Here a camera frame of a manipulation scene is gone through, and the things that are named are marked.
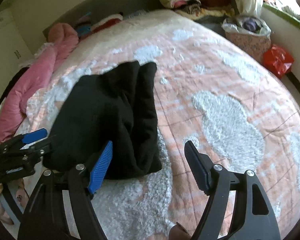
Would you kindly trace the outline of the person's hand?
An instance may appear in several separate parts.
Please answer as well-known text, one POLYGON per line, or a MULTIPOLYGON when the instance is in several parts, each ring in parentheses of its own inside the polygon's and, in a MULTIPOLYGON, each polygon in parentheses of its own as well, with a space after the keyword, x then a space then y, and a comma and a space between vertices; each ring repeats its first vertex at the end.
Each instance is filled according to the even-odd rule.
POLYGON ((179 223, 175 224, 169 231, 168 240, 190 240, 191 235, 179 223))

